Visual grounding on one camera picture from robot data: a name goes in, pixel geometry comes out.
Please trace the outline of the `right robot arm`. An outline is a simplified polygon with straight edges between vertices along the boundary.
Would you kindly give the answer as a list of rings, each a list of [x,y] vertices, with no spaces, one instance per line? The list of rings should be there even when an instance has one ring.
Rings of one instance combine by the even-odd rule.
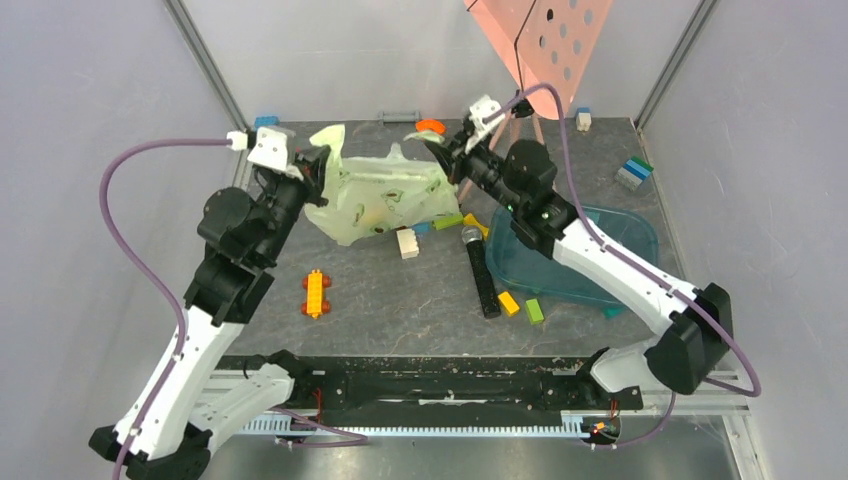
[[[653,332],[648,341],[607,348],[577,382],[580,400],[602,408],[619,391],[655,379],[691,395],[729,349],[729,293],[698,288],[634,254],[555,192],[557,168],[542,144],[522,139],[501,157],[484,145],[466,149],[461,133],[449,142],[426,141],[449,180],[469,179],[512,216],[511,227],[529,249],[590,279],[634,312]]]

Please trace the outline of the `green avocado plastic bag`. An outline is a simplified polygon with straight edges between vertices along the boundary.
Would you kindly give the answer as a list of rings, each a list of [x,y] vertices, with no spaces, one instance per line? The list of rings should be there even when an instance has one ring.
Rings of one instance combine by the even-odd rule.
[[[336,124],[309,138],[331,148],[322,193],[328,204],[304,207],[306,218],[339,245],[459,213],[457,188],[438,163],[408,159],[398,143],[384,157],[344,158],[345,133]]]

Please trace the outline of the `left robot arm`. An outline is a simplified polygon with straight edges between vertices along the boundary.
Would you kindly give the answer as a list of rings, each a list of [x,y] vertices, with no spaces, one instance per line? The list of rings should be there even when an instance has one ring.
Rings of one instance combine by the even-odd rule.
[[[206,405],[198,397],[272,285],[271,271],[303,208],[324,206],[327,146],[286,154],[281,170],[256,167],[261,194],[213,193],[198,234],[204,257],[182,299],[167,293],[177,326],[147,385],[117,423],[96,429],[90,447],[116,479],[196,479],[215,452],[255,417],[286,403],[306,405],[313,379],[265,365]]]

